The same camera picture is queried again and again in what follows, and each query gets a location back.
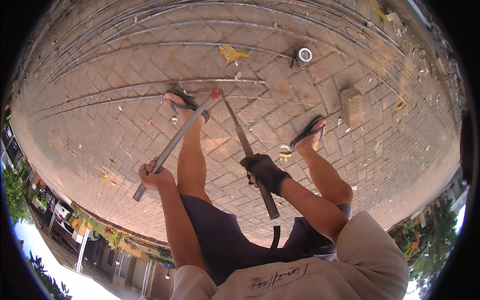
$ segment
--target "man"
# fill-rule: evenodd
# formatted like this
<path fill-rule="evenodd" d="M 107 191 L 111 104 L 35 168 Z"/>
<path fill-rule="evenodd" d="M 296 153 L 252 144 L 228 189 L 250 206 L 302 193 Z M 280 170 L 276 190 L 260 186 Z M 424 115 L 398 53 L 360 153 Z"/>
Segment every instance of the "man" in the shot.
<path fill-rule="evenodd" d="M 185 122 L 194 106 L 180 93 L 165 101 Z M 266 155 L 245 158 L 251 184 L 262 182 L 281 195 L 303 217 L 280 249 L 249 242 L 236 216 L 220 211 L 205 193 L 206 164 L 200 144 L 205 115 L 184 135 L 177 184 L 162 169 L 147 175 L 154 158 L 139 176 L 160 193 L 168 243 L 177 272 L 171 299 L 402 299 L 408 285 L 403 253 L 366 212 L 348 220 L 352 190 L 313 149 L 326 121 L 314 119 L 292 143 L 307 164 L 321 196 L 313 194 Z"/>

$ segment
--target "t-shirt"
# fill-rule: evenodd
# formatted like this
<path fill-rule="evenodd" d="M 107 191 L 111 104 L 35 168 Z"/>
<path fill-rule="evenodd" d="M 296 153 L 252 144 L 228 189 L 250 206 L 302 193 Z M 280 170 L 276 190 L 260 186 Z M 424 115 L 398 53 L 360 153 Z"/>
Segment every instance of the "t-shirt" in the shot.
<path fill-rule="evenodd" d="M 175 273 L 171 300 L 189 299 L 402 299 L 407 261 L 392 238 L 367 213 L 344 226 L 338 261 L 310 257 L 240 269 L 217 287 L 203 269 L 185 265 Z"/>

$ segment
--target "hand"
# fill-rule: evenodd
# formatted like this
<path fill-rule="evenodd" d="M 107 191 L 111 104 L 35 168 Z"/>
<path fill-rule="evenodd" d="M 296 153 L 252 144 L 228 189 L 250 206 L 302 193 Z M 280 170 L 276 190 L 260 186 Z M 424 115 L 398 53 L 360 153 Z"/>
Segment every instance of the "hand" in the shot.
<path fill-rule="evenodd" d="M 153 168 L 156 166 L 156 161 L 158 157 L 155 156 L 150 163 L 143 164 L 138 169 L 138 176 L 142 180 L 142 183 L 147 188 L 147 190 L 159 190 L 164 186 L 175 185 L 175 179 L 170 171 L 165 168 L 161 168 L 160 172 L 157 174 L 148 174 L 153 171 Z"/>
<path fill-rule="evenodd" d="M 272 161 L 270 156 L 263 154 L 255 154 L 254 157 L 246 157 L 240 162 L 247 169 L 247 177 L 249 184 L 255 187 L 259 180 L 270 192 L 280 196 L 280 184 L 282 181 L 290 177 L 290 174 L 280 170 Z"/>

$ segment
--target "work glove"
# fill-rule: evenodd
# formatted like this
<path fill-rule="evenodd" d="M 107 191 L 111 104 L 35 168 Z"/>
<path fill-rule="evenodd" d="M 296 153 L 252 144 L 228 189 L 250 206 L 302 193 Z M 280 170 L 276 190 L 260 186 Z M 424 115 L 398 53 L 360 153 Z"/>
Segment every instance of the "work glove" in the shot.
<path fill-rule="evenodd" d="M 255 154 L 254 157 L 246 157 L 240 161 L 240 164 L 255 176 L 255 179 L 261 182 L 270 192 L 280 195 L 280 184 L 290 177 L 290 174 L 280 170 L 272 161 L 270 156 L 265 154 Z M 248 177 L 248 184 L 253 184 Z"/>

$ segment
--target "black flip-flop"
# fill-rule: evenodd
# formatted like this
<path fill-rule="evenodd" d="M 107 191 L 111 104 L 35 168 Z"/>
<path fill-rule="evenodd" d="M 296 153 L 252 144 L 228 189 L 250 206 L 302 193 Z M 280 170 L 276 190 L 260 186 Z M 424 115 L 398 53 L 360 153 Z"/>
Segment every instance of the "black flip-flop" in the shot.
<path fill-rule="evenodd" d="M 195 106 L 194 102 L 190 99 L 190 97 L 188 97 L 184 93 L 179 92 L 179 91 L 175 91 L 175 90 L 167 90 L 166 93 L 173 93 L 173 94 L 179 96 L 180 98 L 183 99 L 183 101 L 186 104 L 186 105 L 180 105 L 180 104 L 177 104 L 173 101 L 170 101 L 170 107 L 172 108 L 175 115 L 178 115 L 177 110 L 175 108 L 197 110 L 197 107 Z M 205 117 L 205 123 L 207 123 L 208 119 L 210 119 L 210 116 L 208 115 L 208 113 L 206 111 L 202 112 L 202 115 Z"/>
<path fill-rule="evenodd" d="M 312 128 L 315 126 L 316 123 L 318 123 L 318 121 L 324 119 L 324 117 L 316 117 L 315 119 L 313 119 L 308 125 L 307 127 L 305 127 L 305 130 L 300 133 L 300 135 L 297 136 L 297 138 L 295 140 L 293 140 L 293 142 L 290 144 L 290 152 L 295 152 L 295 144 L 303 139 L 304 137 L 306 137 L 307 135 L 312 135 L 312 134 L 316 134 L 316 133 L 319 133 L 320 132 L 320 139 L 318 141 L 321 141 L 323 136 L 324 136 L 324 129 L 323 127 L 321 127 L 320 129 L 318 130 L 314 130 L 314 131 L 311 131 Z"/>

